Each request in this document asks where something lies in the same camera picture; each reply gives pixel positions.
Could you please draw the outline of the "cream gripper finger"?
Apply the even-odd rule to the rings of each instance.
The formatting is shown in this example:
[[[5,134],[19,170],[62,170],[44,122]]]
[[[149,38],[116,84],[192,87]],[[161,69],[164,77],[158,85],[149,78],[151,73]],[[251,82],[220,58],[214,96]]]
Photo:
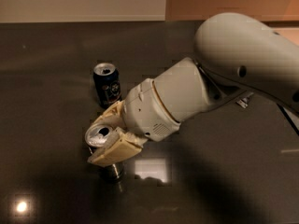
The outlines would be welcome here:
[[[112,129],[126,129],[126,125],[122,117],[123,105],[124,101],[118,101],[111,105],[93,122],[93,126],[104,125],[111,127]]]
[[[117,162],[125,161],[142,151],[146,137],[117,128],[108,137],[102,147],[99,147],[88,158],[88,163],[107,167]]]

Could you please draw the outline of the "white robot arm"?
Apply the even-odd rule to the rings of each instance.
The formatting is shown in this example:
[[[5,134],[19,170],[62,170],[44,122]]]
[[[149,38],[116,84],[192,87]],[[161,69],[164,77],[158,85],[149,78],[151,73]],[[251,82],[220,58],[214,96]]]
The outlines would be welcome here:
[[[194,56],[132,88],[85,134],[89,163],[107,167],[161,141],[198,113],[248,92],[299,114],[299,46],[272,28],[237,13],[215,15],[198,28]]]

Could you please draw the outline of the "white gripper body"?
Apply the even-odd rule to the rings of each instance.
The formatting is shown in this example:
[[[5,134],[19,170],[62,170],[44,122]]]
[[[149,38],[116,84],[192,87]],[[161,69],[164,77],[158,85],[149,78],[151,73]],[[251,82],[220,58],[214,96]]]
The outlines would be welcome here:
[[[152,141],[162,141],[180,126],[164,107],[154,86],[147,78],[131,89],[124,102],[122,118],[127,129]]]

